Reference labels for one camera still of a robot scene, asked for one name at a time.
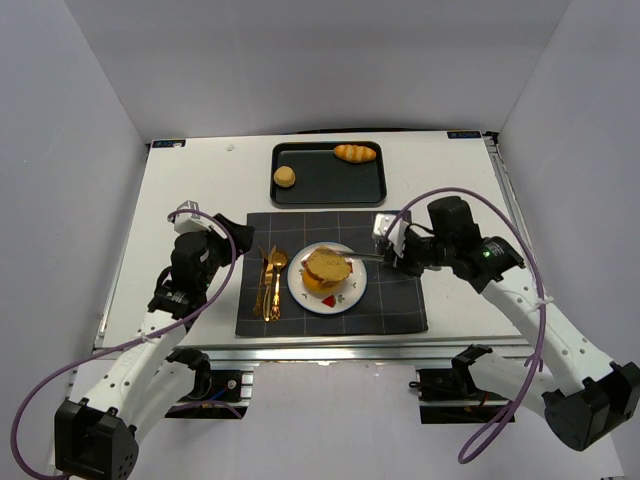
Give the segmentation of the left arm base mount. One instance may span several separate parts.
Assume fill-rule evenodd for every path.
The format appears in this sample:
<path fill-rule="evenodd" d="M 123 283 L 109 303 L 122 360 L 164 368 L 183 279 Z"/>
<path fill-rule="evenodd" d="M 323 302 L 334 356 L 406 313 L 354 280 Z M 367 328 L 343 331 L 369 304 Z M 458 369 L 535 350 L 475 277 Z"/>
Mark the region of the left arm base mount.
<path fill-rule="evenodd" d="M 191 390 L 165 414 L 166 418 L 241 420 L 247 406 L 242 390 L 245 372 L 239 369 L 213 367 L 210 357 L 192 348 L 176 348 L 166 360 L 172 366 L 186 366 L 194 373 Z"/>

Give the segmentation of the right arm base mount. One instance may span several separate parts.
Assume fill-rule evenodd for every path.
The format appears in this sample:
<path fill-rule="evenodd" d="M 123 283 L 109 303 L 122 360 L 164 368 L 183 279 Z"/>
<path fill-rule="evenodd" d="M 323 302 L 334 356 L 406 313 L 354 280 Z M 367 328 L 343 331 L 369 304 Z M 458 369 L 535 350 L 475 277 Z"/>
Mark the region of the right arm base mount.
<path fill-rule="evenodd" d="M 451 360 L 447 368 L 423 368 L 408 388 L 417 394 L 423 425 L 484 424 L 509 402 L 494 392 L 479 389 L 469 367 L 493 349 L 471 345 Z"/>

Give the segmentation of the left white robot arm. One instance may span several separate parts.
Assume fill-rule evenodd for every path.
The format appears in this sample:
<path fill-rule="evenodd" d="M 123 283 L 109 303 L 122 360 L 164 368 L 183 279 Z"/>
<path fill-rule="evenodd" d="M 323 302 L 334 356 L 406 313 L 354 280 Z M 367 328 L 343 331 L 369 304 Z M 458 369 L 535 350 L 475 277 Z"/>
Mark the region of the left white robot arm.
<path fill-rule="evenodd" d="M 255 229 L 221 214 L 194 209 L 169 217 L 178 236 L 170 264 L 158 276 L 136 335 L 103 377 L 54 417 L 55 466 L 83 479 L 126 479 L 140 446 L 181 399 L 205 399 L 210 387 L 206 354 L 181 341 L 212 300 L 216 272 L 232 269 L 251 250 Z"/>

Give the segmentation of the orange glazed donut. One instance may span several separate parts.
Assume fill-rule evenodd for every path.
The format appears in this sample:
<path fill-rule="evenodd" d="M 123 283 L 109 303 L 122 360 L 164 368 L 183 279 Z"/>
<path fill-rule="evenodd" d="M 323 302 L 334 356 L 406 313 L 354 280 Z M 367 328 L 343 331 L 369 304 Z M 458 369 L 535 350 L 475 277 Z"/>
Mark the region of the orange glazed donut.
<path fill-rule="evenodd" d="M 301 278 L 306 290 L 314 295 L 332 294 L 342 285 L 342 281 L 324 281 L 317 279 L 312 276 L 308 270 L 302 271 Z"/>

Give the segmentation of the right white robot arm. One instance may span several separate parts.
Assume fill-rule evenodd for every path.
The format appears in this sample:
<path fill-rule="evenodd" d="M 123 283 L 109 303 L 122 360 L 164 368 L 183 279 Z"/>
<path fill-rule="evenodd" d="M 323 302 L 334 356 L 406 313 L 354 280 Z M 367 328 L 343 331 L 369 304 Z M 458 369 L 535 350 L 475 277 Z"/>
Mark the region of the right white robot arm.
<path fill-rule="evenodd" d="M 639 368 L 621 365 L 591 343 L 546 295 L 531 252 L 507 240 L 485 237 L 469 204 L 457 193 L 427 207 L 431 226 L 415 232 L 402 213 L 378 214 L 372 237 L 378 261 L 419 277 L 448 268 L 496 307 L 532 347 L 522 364 L 493 348 L 471 345 L 451 361 L 455 386 L 470 395 L 495 393 L 507 403 L 467 442 L 458 460 L 482 453 L 525 407 L 546 421 L 554 435 L 574 451 L 584 451 L 630 420 L 639 403 Z"/>

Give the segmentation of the brown bread slice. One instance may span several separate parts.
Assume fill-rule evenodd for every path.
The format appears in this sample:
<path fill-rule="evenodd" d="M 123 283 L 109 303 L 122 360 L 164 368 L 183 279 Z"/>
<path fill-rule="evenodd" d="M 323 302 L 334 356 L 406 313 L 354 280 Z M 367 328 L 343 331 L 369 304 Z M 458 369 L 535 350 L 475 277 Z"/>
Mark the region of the brown bread slice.
<path fill-rule="evenodd" d="M 307 257 L 305 269 L 313 279 L 322 283 L 338 283 L 352 273 L 352 266 L 344 257 L 324 246 Z"/>

